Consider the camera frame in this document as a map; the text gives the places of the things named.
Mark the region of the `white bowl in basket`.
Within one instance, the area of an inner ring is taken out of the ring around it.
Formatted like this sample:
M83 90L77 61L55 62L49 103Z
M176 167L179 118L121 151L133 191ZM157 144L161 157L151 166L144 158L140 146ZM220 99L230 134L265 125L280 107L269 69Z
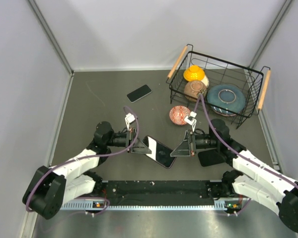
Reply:
M209 79L208 77L205 75L204 78L201 80L202 83L204 83L204 85L208 88L209 87Z

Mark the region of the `blue ceramic plate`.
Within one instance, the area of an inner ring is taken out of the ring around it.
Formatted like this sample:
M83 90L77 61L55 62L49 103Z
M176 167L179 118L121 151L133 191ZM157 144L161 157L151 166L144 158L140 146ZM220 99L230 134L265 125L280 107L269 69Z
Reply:
M243 93L234 85L221 84L212 87L207 93L207 101L216 113L234 116L241 112L246 104Z

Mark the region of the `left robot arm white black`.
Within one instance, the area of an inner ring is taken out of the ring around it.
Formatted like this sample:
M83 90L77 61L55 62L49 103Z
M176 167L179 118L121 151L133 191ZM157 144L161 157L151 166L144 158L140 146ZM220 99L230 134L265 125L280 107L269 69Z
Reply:
M50 168L41 166L36 170L22 198L26 210L48 220L71 200L85 194L99 196L103 185L89 170L113 156L111 147L121 147L122 152L128 153L151 153L138 138L137 128L115 132L109 122L102 121L96 126L93 140L78 155L62 164Z

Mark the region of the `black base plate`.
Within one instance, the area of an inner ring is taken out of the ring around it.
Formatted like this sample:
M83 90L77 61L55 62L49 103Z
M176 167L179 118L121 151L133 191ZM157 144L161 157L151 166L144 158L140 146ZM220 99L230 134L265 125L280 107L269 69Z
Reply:
M97 182L87 197L126 198L127 195L195 194L201 198L237 197L230 185L212 180L109 180Z

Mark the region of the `black screen white smartphone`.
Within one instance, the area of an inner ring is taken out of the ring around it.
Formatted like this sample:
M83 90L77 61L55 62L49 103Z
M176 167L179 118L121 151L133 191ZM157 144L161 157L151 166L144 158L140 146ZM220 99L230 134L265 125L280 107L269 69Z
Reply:
M129 99L129 101L131 103L134 103L134 102L142 99L143 97L147 96L151 92L152 92L152 90L150 89L150 87L147 84L145 84L145 85L135 89L134 91L128 93L127 98Z

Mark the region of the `yellow ribbed bowl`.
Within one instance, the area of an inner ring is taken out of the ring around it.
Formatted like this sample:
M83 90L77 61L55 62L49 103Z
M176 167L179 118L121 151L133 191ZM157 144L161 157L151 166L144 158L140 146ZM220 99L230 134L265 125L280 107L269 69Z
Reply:
M184 71L183 77L188 82L194 80L201 81L205 77L205 72L201 67L197 65L192 65Z

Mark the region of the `red patterned bowl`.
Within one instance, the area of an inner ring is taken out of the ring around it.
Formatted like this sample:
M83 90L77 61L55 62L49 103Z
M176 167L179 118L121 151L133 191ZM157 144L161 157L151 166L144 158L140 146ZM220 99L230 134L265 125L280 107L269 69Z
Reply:
M190 115L190 110L185 106L175 106L169 112L169 118L175 125L185 125L185 117Z

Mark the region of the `brown ceramic cup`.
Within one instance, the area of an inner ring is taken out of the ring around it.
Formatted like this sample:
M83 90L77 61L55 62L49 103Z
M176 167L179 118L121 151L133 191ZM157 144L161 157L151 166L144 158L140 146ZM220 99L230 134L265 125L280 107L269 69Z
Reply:
M197 99L200 97L201 94L203 95L203 97L205 97L206 93L207 93L206 85L199 80L188 82L184 88L185 97L189 101L193 101L193 102L197 101Z

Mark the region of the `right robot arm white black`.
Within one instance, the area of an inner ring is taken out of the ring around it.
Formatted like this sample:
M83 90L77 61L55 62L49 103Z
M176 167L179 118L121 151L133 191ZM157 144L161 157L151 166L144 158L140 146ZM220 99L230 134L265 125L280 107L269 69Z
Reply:
M222 178L227 196L246 196L273 211L283 224L298 233L298 181L285 176L256 158L231 138L221 119L213 119L207 134L191 130L171 152L172 157L198 154L203 167L226 163L233 170Z

